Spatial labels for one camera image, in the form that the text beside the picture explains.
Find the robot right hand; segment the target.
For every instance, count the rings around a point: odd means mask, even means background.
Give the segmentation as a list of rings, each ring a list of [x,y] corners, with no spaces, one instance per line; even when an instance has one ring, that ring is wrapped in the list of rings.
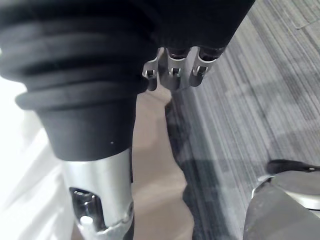
[[[139,94],[199,86],[252,0],[3,0],[0,74],[22,83],[64,171],[86,240],[131,240]]]

